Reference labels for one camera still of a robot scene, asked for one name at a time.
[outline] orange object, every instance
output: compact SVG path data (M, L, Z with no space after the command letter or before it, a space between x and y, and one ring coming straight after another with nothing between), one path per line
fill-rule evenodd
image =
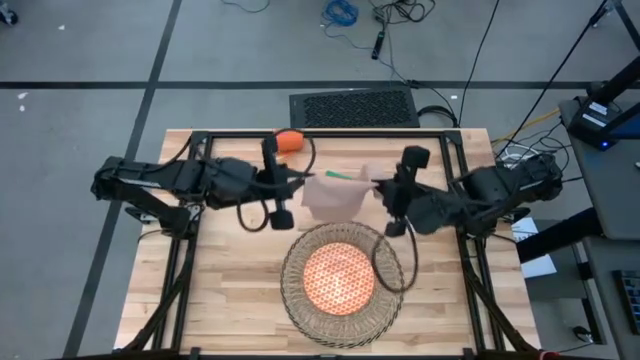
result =
M296 152L304 146L304 135L295 131L283 131L276 135L278 154Z
M304 267L307 297L331 315L349 315L362 309L373 295L374 283L367 255L347 243L319 248Z

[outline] green object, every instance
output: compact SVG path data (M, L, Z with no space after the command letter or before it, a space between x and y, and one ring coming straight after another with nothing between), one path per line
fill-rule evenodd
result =
M340 173L337 173L337 172L331 171L331 170L327 170L327 172L325 172L324 174L327 175L327 176L337 177L337 178L340 178L340 179L353 180L353 178L351 176L342 175Z

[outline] black metal frame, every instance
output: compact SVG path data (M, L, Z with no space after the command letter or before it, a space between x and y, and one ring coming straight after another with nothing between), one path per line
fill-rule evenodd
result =
M451 154L449 152L448 144L451 143L455 147L456 156L458 160L458 164L460 167L461 174L465 174L468 171L466 156L464 153L464 148L462 144L462 136L460 131L458 130L445 130L445 131L420 131L420 130L394 130L394 131L376 131L376 130L308 130L309 135L314 138L420 138L420 139L437 139L440 144L440 150L442 152L442 160L443 166L445 169L445 177L447 179L447 183L449 184L450 189L454 186L452 185L452 180L454 179L453 174L453 165L451 162ZM205 138L205 157L210 158L213 153L213 144L216 139L236 139L236 138L264 138L272 134L270 130L258 130L258 131L208 131ZM193 136L192 138L202 139L202 136ZM191 144L189 150L189 158L195 157L195 148L194 146L198 146L198 144ZM471 320L471 326L474 334L474 341L476 345L477 351L485 350L486 344L484 341L484 335L482 330L482 323L480 317L480 309L478 307L478 302L476 298L476 294L473 288L469 285L467 281L467 276L465 271L473 271L473 267L471 266L471 259L469 255L468 241L466 238L466 234L463 234L456 229L456 237L458 241L458 247L460 250L460 261L461 263L466 263L468 266L462 266L463 278L465 282L465 289L467 294L467 302L469 306L469 314ZM182 279L182 283L174 282L173 277L176 273L176 266L178 263L178 255L180 243L184 240L172 239L171 248L169 250L169 259L167 262L167 268L165 272L165 279L162 289L163 299L160 303L166 303L168 295L175 291L176 287L180 288L180 299L178 303L178 310L175 318L175 324L173 329L173 334L171 338L170 350L179 352L181 340L182 340L182 332L184 329L184 321L186 317L186 309L188 304L189 297L189 283L191 280L191 273L193 271L193 260L195 258L195 250L197 244L197 233L196 236L188 241L187 252L185 255L184 268L187 271L187 275ZM485 289L488 291L490 297L494 298L493 287L491 285L491 275L489 271L489 266L486 258L486 253L484 251L483 246L481 246L481 242L479 239L476 239L476 253L478 254L478 265L481 272L482 282L484 284ZM171 305L173 299L169 301L166 308L168 310L169 305ZM164 312L162 320L159 322L158 327L155 329L154 338L152 342L152 350L159 350L163 347L163 337L166 327L166 314L167 311ZM494 345L496 350L504 350L504 339L502 337L502 333L497 323L494 322L494 319L489 316L489 320L491 322L491 329L494 338ZM453 355L453 356L420 356L421 359L430 359L430 360L453 360L453 359L461 359L464 355ZM231 356L234 358L245 358L250 357L251 359L255 358L266 358L262 355L249 355L249 356ZM285 356L287 360L297 360L298 356ZM200 359L220 359L219 356L207 356L207 355L199 355ZM402 358L412 358L412 356L402 356Z

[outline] round basket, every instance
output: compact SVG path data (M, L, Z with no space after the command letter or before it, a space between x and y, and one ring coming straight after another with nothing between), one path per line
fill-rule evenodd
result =
M385 290L371 266L375 242L380 275L404 286L402 268L384 235L359 223L331 223L304 233L282 265L282 301L293 324L319 344L353 348L393 324L402 295Z

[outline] wooden table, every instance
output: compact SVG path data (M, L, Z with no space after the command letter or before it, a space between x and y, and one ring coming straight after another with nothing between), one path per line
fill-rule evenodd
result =
M168 130L160 162L173 156L190 133L191 130ZM486 130L464 129L461 133L470 169L494 164ZM314 172L333 170L357 175L362 164L376 162L391 175L407 145L420 145L431 151L429 166L419 170L418 181L446 189L437 139L316 139L318 157ZM450 144L452 162L457 171L453 149ZM216 139L213 145L214 156L234 156L262 167L259 150L260 140L255 138ZM305 151L287 158L286 162L291 168L303 169L308 159L308 147L305 147ZM170 195L157 195L167 202L176 202ZM204 212L181 352L188 353L191 347L197 346L205 354L459 355L463 347L475 347L460 255L452 228L443 228L429 236L418 235L418 281L415 288L406 294L398 319L380 339L360 348L342 350L323 347L299 333L285 312L279 280L282 261L291 244L303 231L318 224L308 209L300 206L301 196L299 191L288 203L288 209L294 213L296 229L284 232L275 232L267 227L260 233L247 233L238 225L235 209L215 212L207 209ZM262 220L258 204L243 206L243 213L249 226L255 227ZM383 231L387 215L379 200L367 196L363 209L354 220ZM146 226L143 232L153 229L157 227ZM499 232L512 236L505 224L499 227ZM169 246L170 239L159 234L149 235L140 242L115 347L126 345L157 306ZM401 250L398 250L400 261L409 268L408 252ZM539 347L515 245L491 238L486 251L498 304L527 341ZM491 348L493 342L488 314L482 305L480 312L487 346ZM168 317L165 346L169 344L173 317Z

